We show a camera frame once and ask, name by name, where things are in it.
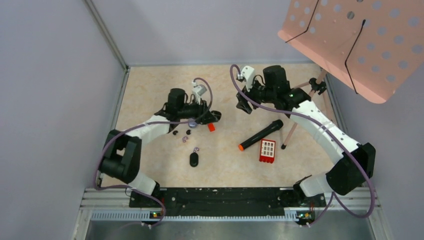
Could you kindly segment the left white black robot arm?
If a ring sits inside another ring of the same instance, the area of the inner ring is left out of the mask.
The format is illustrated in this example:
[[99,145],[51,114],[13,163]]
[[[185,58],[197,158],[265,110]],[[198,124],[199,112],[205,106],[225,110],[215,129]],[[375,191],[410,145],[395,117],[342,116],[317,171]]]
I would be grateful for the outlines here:
[[188,101],[181,88],[173,88],[167,102],[143,126],[131,131],[111,130],[98,170],[142,192],[141,200],[149,207],[160,202],[160,184],[140,169],[142,148],[154,139],[172,132],[180,120],[194,120],[199,125],[217,123],[222,114],[210,110],[205,100]]

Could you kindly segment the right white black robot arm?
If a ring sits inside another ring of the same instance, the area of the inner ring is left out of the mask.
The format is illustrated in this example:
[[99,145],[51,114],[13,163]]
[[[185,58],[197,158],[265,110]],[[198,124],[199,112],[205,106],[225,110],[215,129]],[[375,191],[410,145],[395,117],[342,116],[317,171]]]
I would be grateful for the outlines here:
[[292,88],[286,71],[280,65],[263,69],[262,81],[256,79],[251,66],[239,68],[233,81],[244,83],[236,95],[236,107],[250,114],[261,104],[272,104],[272,112],[284,113],[306,130],[327,153],[333,167],[324,173],[307,176],[293,186],[293,200],[307,206],[316,195],[335,192],[345,196],[367,182],[374,173],[376,149],[372,144],[361,144],[349,137],[329,120],[299,87]]

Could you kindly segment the black earbud charging case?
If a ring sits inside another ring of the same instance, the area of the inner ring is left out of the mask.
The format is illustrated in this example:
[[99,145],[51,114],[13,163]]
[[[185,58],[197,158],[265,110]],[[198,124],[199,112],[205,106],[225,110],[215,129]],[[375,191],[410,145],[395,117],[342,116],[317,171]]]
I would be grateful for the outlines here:
[[199,164],[199,155],[196,152],[192,152],[189,156],[189,165],[191,167],[197,167]]

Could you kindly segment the lavender earbud charging case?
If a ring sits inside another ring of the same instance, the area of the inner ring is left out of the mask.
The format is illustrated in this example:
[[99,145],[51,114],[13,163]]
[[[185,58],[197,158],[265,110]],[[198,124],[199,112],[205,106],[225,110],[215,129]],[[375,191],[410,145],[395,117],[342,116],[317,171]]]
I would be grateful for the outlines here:
[[195,129],[198,126],[198,123],[194,119],[189,119],[187,125],[190,129]]

